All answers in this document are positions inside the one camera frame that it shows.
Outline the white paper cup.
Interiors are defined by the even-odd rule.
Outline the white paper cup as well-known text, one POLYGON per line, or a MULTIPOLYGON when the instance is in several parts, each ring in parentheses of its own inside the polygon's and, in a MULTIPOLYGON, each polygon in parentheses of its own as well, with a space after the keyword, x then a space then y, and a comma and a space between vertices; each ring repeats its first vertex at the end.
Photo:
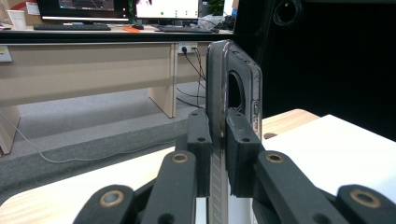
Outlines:
POLYGON ((8 16, 10 17, 12 24, 16 30, 25 30, 27 25, 26 25, 26 20, 25 20, 25 14, 22 10, 8 10, 7 11, 8 16))

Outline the grey translucent phone case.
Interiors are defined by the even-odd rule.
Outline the grey translucent phone case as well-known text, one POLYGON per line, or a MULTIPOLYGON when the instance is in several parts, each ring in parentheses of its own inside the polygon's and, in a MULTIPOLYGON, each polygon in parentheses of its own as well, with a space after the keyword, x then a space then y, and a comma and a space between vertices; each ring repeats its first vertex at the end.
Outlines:
POLYGON ((210 161, 210 195, 206 199, 208 224, 254 224, 250 199, 238 199, 229 193, 226 171, 225 130, 230 109, 230 78, 235 78, 241 103, 236 110, 250 123, 257 136, 262 135, 262 70, 232 40, 209 45, 206 56, 205 112, 213 149, 210 161))

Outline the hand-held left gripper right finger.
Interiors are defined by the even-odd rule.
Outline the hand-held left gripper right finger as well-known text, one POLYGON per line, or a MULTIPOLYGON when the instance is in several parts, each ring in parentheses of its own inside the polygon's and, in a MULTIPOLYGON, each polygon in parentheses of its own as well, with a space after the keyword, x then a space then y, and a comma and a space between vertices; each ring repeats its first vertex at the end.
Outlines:
POLYGON ((256 179, 254 165, 261 147, 262 142, 248 119, 230 109, 226 119, 226 167, 233 196, 253 197, 256 179))

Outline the black curtain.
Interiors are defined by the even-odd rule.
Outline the black curtain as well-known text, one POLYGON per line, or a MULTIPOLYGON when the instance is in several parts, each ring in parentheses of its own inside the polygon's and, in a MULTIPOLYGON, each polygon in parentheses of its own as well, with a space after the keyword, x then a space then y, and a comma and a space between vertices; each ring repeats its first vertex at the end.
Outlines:
POLYGON ((234 32, 261 66, 262 112, 332 114, 396 141, 396 0, 239 0, 234 32))

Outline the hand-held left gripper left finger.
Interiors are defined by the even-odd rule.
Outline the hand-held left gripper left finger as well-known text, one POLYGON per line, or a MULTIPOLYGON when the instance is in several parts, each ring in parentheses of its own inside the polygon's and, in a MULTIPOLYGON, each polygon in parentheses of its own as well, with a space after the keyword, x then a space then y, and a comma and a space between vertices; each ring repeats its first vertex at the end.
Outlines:
POLYGON ((208 197, 212 138, 204 109, 196 109, 188 115, 187 148, 196 158, 197 196, 208 197))

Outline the light wooden desk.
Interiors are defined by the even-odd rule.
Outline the light wooden desk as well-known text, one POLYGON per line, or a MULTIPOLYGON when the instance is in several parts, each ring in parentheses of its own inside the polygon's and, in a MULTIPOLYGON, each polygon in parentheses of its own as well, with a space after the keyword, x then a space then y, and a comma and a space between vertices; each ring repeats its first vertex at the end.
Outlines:
POLYGON ((19 105, 86 95, 147 89, 152 101, 172 118, 176 85, 198 76, 177 53, 179 43, 205 51, 228 34, 162 33, 147 27, 128 33, 0 31, 10 63, 0 63, 0 155, 8 154, 20 120, 19 105))

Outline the black keyboard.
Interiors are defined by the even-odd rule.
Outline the black keyboard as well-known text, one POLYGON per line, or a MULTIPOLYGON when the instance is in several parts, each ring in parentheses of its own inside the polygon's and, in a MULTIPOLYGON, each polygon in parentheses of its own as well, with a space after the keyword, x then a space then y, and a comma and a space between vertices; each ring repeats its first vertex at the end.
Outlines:
POLYGON ((218 34, 219 29, 201 29, 194 27, 182 26, 158 26, 157 29, 165 33, 205 33, 205 34, 218 34))
POLYGON ((103 24, 36 24, 33 28, 40 31, 111 31, 103 24))

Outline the computer monitor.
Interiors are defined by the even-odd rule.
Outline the computer monitor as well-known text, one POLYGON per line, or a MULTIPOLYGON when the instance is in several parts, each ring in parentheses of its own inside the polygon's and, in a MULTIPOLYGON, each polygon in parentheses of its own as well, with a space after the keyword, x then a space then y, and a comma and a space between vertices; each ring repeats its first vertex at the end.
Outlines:
POLYGON ((129 20, 128 0, 37 0, 37 3, 45 21, 129 20))
POLYGON ((199 17, 199 0, 135 0, 138 19, 194 20, 199 17))

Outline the white power socket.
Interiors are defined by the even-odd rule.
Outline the white power socket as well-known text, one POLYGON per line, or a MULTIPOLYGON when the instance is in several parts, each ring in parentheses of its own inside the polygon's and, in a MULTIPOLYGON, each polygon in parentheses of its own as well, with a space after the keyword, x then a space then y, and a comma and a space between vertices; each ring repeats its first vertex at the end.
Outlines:
POLYGON ((197 43, 179 43, 177 47, 178 54, 194 53, 197 49, 197 43))

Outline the white table sheet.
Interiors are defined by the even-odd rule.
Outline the white table sheet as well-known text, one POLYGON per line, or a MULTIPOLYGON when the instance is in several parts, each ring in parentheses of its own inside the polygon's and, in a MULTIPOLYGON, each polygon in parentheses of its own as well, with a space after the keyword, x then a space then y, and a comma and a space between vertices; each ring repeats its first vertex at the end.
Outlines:
POLYGON ((396 142, 332 115, 263 142, 289 156, 312 183, 330 194, 350 184, 396 203, 396 142))

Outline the cardboard box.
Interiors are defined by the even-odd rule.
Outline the cardboard box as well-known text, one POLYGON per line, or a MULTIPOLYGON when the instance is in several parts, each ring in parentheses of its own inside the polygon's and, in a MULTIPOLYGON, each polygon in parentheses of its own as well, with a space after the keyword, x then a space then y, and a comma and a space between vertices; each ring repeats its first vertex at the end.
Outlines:
POLYGON ((25 14, 27 25, 42 22, 38 7, 38 0, 4 0, 5 10, 21 10, 25 14))

